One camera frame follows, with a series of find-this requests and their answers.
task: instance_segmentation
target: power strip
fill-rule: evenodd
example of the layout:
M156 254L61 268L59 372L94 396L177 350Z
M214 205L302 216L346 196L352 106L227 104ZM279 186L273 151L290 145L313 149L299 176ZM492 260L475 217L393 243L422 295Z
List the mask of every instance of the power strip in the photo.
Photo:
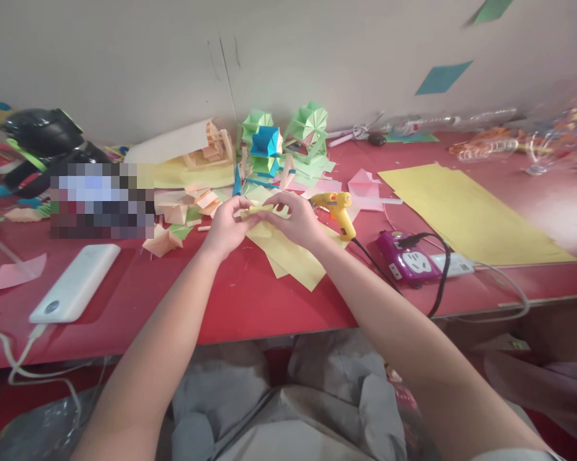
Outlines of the power strip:
M446 261L445 254L430 256L430 258L440 270L444 270L444 262ZM448 276L458 277L459 275L467 273L474 273L474 266L471 261L461 256L459 253L451 253Z
M30 314L30 323L68 323L81 317L120 251L113 243L83 247Z

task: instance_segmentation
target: white power bank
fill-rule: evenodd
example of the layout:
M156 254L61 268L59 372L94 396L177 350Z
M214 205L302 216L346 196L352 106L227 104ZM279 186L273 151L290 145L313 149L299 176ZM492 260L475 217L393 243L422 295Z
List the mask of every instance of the white power bank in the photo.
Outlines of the white power bank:
M113 243L83 247L30 314L30 323L68 323L81 317L120 251Z

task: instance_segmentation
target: yellow glue gun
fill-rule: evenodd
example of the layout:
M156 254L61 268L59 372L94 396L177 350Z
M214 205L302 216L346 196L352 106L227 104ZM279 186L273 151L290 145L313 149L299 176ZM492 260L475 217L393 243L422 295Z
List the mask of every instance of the yellow glue gun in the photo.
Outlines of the yellow glue gun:
M324 207L331 213L331 218L335 219L341 230L341 239L350 241L357 236L354 226L350 221L346 208L352 205L352 199L348 192L326 192L316 194L309 199L313 206Z

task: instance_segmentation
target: finger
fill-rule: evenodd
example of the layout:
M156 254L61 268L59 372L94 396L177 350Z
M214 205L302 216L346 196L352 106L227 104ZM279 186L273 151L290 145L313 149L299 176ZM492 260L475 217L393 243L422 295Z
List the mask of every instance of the finger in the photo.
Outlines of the finger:
M235 214L237 210L248 209L252 206L252 202L241 195L235 195L224 203L231 214Z
M271 213L270 211L261 211L258 213L258 216L260 216L263 221L267 221L269 224L276 226L280 231L286 225L287 221L287 219L282 218L275 213Z
M251 231L260 221L261 217L258 214L253 214L252 216L249 216L245 221L237 223L237 226L244 234L246 234Z
M300 205L300 201L305 200L304 198L299 197L297 194L288 193L288 192L280 192L275 194L274 196L265 200L263 205L279 205L284 204L288 205L289 207L296 207Z

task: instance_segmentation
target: green origami model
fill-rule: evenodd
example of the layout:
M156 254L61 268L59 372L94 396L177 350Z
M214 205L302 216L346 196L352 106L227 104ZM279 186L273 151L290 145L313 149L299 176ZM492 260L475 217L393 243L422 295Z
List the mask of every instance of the green origami model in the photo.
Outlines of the green origami model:
M320 104L311 101L308 105L299 108L297 115L292 119L284 139L286 148L297 141L305 145L307 155L299 154L301 161L310 163L318 154L327 155L327 117L329 113Z
M273 126L270 113L253 109L243 123L237 126L237 149L241 152L241 144L252 148L252 135L258 133L261 126Z

